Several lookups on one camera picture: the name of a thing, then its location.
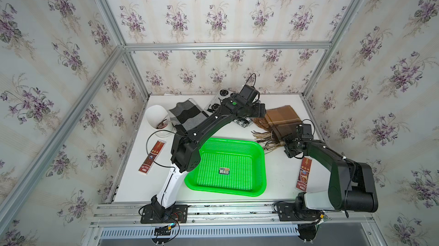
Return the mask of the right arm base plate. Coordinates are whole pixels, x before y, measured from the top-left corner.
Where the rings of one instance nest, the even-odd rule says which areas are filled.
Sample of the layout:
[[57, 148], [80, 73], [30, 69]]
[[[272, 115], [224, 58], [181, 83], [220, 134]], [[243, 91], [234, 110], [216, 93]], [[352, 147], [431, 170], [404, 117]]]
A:
[[325, 218], [324, 211], [303, 208], [299, 204], [285, 201], [275, 202], [273, 209], [281, 222], [320, 222]]

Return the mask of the small circuit board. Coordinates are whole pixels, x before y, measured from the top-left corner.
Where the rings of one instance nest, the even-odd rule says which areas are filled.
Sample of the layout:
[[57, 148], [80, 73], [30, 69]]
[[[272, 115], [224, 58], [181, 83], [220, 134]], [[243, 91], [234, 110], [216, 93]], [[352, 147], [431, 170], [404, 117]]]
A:
[[166, 225], [164, 227], [155, 227], [154, 236], [169, 236], [171, 234], [173, 227], [171, 225]]

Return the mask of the left red snack packet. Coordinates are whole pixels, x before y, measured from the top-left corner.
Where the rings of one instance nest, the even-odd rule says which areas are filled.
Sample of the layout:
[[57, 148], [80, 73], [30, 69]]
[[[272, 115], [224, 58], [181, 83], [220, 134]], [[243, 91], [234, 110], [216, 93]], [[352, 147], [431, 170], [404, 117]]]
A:
[[141, 164], [141, 166], [138, 170], [140, 173], [145, 174], [145, 175], [148, 174], [148, 172], [152, 168], [156, 158], [159, 156], [159, 154], [163, 150], [165, 144], [166, 144], [166, 142], [162, 141], [162, 140], [158, 140], [155, 143], [153, 149], [148, 153], [146, 159]]

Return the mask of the basket label sticker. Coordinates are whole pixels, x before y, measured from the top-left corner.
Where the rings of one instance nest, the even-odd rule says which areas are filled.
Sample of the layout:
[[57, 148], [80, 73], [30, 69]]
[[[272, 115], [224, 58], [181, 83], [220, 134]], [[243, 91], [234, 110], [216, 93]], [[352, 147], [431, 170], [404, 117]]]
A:
[[229, 175], [230, 174], [230, 168], [221, 167], [219, 169], [220, 175]]

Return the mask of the green plastic basket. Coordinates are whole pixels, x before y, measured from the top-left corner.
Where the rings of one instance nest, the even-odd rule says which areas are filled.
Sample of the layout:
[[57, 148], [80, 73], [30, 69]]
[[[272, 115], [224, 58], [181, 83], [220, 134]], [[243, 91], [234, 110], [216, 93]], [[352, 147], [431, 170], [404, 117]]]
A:
[[[193, 191], [257, 197], [266, 190], [265, 153], [258, 143], [210, 138], [200, 149], [201, 162], [185, 177]], [[221, 167], [230, 168], [220, 175]]]

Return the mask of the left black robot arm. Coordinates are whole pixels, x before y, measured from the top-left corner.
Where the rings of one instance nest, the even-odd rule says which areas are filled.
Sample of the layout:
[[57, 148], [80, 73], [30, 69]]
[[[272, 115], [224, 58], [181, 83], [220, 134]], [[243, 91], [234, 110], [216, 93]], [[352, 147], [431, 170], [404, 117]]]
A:
[[171, 147], [172, 165], [168, 167], [168, 177], [161, 191], [151, 198], [153, 211], [162, 217], [175, 205], [185, 177], [201, 162], [201, 147], [217, 131], [236, 118], [262, 118], [265, 114], [266, 106], [260, 101], [242, 103], [237, 98], [229, 97], [200, 124], [187, 132], [176, 133]]

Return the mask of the brown plaid fringed scarf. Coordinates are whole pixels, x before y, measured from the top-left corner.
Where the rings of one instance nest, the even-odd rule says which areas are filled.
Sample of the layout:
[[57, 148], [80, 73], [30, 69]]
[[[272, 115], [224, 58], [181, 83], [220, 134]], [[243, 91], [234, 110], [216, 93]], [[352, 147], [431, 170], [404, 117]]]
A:
[[285, 145], [285, 137], [297, 135], [297, 126], [302, 120], [290, 105], [286, 105], [267, 110], [264, 118], [252, 118], [252, 122], [264, 130], [252, 132], [256, 142], [261, 144], [265, 153], [270, 153]]

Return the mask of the white tipped cup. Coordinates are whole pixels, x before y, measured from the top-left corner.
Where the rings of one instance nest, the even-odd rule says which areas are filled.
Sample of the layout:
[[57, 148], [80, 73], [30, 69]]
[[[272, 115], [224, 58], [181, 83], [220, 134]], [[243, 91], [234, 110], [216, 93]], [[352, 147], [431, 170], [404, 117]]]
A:
[[[174, 132], [169, 113], [164, 107], [160, 105], [150, 106], [145, 112], [145, 117], [157, 137], [166, 138], [172, 135], [171, 132]], [[156, 125], [164, 119], [168, 119], [168, 126], [164, 129], [156, 129]]]

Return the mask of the red snack packet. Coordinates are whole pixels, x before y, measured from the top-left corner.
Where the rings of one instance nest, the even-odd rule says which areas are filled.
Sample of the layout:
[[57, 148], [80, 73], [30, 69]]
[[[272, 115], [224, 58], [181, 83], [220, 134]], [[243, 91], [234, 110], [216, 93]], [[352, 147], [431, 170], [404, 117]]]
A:
[[163, 150], [165, 144], [166, 144], [166, 142], [162, 141], [162, 140], [158, 140], [155, 143], [153, 149], [148, 153], [146, 159], [141, 164], [141, 166], [138, 170], [140, 173], [145, 174], [145, 175], [148, 174], [148, 172], [152, 168], [156, 158], [159, 156], [159, 154]]
[[307, 191], [308, 180], [312, 166], [312, 159], [304, 157], [301, 162], [296, 188], [302, 192]]

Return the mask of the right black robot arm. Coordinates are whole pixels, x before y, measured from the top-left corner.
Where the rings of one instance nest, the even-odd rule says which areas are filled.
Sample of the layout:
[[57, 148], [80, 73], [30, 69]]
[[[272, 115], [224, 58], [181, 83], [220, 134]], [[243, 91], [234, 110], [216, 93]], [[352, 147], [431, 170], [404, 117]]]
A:
[[289, 135], [284, 138], [284, 143], [288, 156], [303, 154], [303, 158], [312, 158], [330, 172], [328, 189], [299, 193], [295, 200], [296, 209], [369, 213], [378, 210], [375, 180], [369, 164], [348, 159], [323, 141], [309, 136], [302, 139]]

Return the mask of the grey black checked scarf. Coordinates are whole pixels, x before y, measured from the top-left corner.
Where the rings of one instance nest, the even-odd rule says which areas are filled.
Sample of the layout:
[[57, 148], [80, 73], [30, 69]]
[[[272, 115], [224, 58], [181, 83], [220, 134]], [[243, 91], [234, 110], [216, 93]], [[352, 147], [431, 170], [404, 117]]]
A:
[[208, 118], [208, 114], [196, 103], [188, 99], [168, 111], [170, 121], [178, 135], [185, 135]]

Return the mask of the white smiley houndstooth scarf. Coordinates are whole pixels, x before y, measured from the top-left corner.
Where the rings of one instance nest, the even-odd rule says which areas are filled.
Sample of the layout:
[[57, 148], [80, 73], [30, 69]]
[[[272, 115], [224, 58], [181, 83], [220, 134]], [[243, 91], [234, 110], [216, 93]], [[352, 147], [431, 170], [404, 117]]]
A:
[[[220, 89], [216, 95], [214, 96], [214, 98], [210, 101], [210, 103], [204, 108], [204, 111], [208, 114], [211, 115], [213, 113], [215, 113], [215, 111], [219, 108], [219, 106], [221, 105], [222, 101], [226, 98], [229, 98], [234, 92], [229, 91], [227, 89]], [[250, 125], [253, 124], [251, 118], [247, 118], [247, 117], [239, 117], [233, 120], [234, 123], [236, 123], [237, 125], [241, 126], [242, 128], [247, 128]]]

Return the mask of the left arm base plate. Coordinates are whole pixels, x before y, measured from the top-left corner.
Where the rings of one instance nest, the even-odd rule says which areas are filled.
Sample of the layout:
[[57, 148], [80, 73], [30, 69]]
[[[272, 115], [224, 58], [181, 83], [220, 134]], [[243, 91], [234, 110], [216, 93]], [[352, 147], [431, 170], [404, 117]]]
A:
[[141, 216], [141, 224], [155, 223], [186, 223], [188, 214], [187, 205], [173, 205], [166, 210], [154, 210], [151, 204], [147, 204], [138, 210]]

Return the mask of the aluminium frame rail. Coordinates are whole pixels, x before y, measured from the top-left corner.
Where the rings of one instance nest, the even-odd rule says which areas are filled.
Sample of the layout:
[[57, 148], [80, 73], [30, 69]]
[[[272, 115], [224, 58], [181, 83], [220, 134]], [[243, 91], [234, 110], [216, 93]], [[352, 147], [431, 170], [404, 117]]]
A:
[[[236, 225], [278, 223], [272, 201], [179, 202], [187, 205], [187, 225]], [[140, 202], [99, 204], [93, 208], [91, 227], [140, 225]]]

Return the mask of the right red snack packet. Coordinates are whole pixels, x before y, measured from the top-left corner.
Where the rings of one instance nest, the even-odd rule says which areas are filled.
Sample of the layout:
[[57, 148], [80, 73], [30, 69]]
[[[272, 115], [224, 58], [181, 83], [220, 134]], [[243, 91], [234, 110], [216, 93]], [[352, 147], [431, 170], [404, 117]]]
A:
[[296, 188], [302, 192], [307, 191], [308, 180], [312, 166], [312, 159], [304, 157], [301, 162]]

